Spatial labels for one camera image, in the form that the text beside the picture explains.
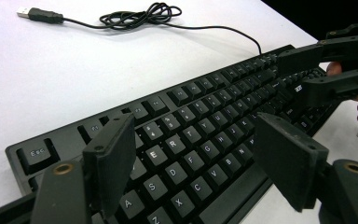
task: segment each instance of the black keyboard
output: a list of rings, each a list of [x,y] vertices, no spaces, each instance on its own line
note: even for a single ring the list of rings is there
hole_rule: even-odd
[[[238,223],[271,185],[252,159],[258,112],[278,115],[314,135],[336,105],[296,106],[309,71],[279,77],[285,46],[7,148],[22,194],[45,168],[80,160],[110,119],[133,113],[137,158],[116,214],[118,223]]]

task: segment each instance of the white surface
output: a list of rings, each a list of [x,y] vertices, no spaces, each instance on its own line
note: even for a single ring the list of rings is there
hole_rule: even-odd
[[[146,26],[117,33],[16,15],[18,7],[39,7],[99,24],[103,14],[146,10],[153,2],[0,0],[0,206],[21,196],[6,147],[257,55],[253,42],[225,30]],[[316,42],[257,0],[168,4],[184,12],[172,23],[230,26],[258,40],[264,52]],[[344,105],[317,134],[316,139],[334,151],[330,160],[358,160],[355,110],[352,104]],[[272,222],[318,223],[318,219],[312,213],[295,214],[271,189],[244,223]]]

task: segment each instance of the usb connector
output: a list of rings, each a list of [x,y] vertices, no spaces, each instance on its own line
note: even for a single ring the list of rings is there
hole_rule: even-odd
[[[62,14],[58,14],[52,11],[41,10],[36,7],[20,7],[17,10],[19,17],[30,19],[31,21],[42,21],[47,23],[63,23]]]

